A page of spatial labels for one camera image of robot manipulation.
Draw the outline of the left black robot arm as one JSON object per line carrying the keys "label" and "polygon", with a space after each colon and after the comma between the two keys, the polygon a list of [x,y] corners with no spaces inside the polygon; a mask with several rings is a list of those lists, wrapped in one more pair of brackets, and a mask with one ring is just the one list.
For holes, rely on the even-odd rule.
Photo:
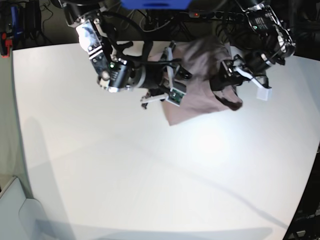
{"label": "left black robot arm", "polygon": [[296,50],[290,31],[283,27],[269,0],[212,0],[208,7],[201,7],[192,0],[187,9],[189,16],[195,18],[207,17],[223,7],[226,9],[221,26],[229,42],[240,50],[245,49],[237,44],[240,35],[231,34],[227,27],[229,12],[234,7],[239,7],[251,33],[261,41],[261,46],[256,49],[248,48],[244,56],[237,54],[232,59],[223,60],[218,77],[209,81],[211,90],[221,91],[228,86],[240,86],[243,82],[253,82],[260,91],[271,90],[266,70],[275,64],[285,65],[286,58]]}

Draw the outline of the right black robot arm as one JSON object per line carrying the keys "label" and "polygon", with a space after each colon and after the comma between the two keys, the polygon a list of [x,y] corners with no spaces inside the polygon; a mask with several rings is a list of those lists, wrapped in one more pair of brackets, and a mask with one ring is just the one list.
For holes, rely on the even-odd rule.
{"label": "right black robot arm", "polygon": [[[182,59],[174,58],[176,43],[165,47],[158,61],[149,61],[153,48],[143,30],[130,18],[107,10],[98,0],[61,0],[67,25],[76,30],[81,48],[97,73],[97,83],[110,93],[147,89],[140,100],[145,109],[154,101],[167,101],[180,106],[187,87],[179,80],[189,80],[192,74],[182,66]],[[106,21],[114,17],[127,22],[143,40],[139,56],[126,55],[124,50],[134,43],[117,43],[117,29]]]}

